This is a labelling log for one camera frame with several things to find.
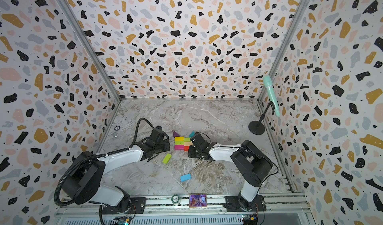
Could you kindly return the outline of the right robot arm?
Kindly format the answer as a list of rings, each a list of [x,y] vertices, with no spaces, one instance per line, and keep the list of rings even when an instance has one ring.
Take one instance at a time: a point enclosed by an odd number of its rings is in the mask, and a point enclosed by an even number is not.
[[[244,184],[237,196],[226,196],[223,207],[228,212],[265,211],[261,203],[264,198],[259,195],[262,183],[265,181],[274,164],[251,141],[239,145],[221,145],[209,143],[202,133],[196,133],[190,141],[190,158],[212,161],[232,162],[242,177]]]

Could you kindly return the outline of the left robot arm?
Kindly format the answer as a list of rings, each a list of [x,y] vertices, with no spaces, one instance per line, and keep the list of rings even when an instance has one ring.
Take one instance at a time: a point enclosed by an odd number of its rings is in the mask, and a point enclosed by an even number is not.
[[[169,136],[157,126],[149,137],[127,148],[104,154],[85,151],[74,160],[59,180],[54,192],[54,202],[59,207],[85,203],[103,204],[117,213],[124,213],[131,207],[130,195],[118,186],[103,185],[103,176],[131,163],[150,161],[169,150]]]

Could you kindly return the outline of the magenta block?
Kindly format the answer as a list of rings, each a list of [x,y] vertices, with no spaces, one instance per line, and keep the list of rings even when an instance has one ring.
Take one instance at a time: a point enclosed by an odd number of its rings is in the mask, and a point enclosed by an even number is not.
[[[184,151],[184,145],[175,145],[174,149],[175,150],[182,150],[182,151]]]

